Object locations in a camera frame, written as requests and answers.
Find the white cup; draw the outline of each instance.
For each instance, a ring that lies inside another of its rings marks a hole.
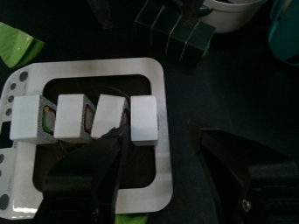
[[[216,0],[204,0],[203,5],[212,9],[208,16],[200,21],[216,28],[216,33],[233,32],[255,16],[259,7],[267,0],[231,0],[223,3]]]

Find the green box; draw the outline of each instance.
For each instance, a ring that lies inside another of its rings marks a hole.
[[[180,13],[172,8],[165,7],[152,30],[152,47],[165,53],[169,34],[180,19]]]
[[[189,65],[196,65],[201,57],[207,53],[211,45],[211,38],[215,32],[215,27],[199,22],[199,25],[192,32],[191,38],[184,48],[181,61]]]
[[[185,24],[181,13],[164,4],[148,0],[135,20],[136,35],[143,43],[177,61],[196,66],[209,49],[215,27],[197,21]]]
[[[192,35],[192,30],[195,28],[193,24],[185,24],[183,19],[180,19],[177,25],[175,26],[167,47],[167,54],[181,60],[183,49],[187,44],[188,38]]]
[[[135,33],[140,41],[151,45],[152,39],[152,26],[157,19],[159,13],[164,8],[163,1],[148,0],[144,4],[136,20],[135,20]]]

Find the white rectangular block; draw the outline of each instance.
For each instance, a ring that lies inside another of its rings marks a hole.
[[[11,139],[29,144],[53,144],[56,105],[41,95],[13,98]]]
[[[72,144],[91,142],[95,105],[84,94],[61,94],[53,136]]]
[[[131,140],[136,146],[156,145],[157,115],[153,95],[131,97]]]
[[[113,128],[117,128],[124,110],[127,108],[127,99],[121,96],[101,94],[97,99],[97,111],[95,115],[91,136],[100,138]]]

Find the green cloth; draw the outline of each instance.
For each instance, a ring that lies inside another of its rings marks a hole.
[[[20,67],[29,63],[43,45],[37,38],[0,22],[0,57],[8,67]]]
[[[148,214],[117,214],[116,224],[145,224]]]

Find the black background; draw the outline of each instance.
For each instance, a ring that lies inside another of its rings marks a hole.
[[[161,63],[173,195],[165,209],[151,213],[148,224],[215,224],[211,191],[192,151],[187,121],[254,139],[298,161],[299,70],[278,61],[268,49],[271,1],[241,29],[213,36],[196,69],[136,43],[133,21],[144,2],[111,0],[116,27],[108,31],[100,28],[87,1],[80,0],[1,0],[0,21],[45,42],[33,62],[152,57]],[[0,61],[0,88],[13,71]]]

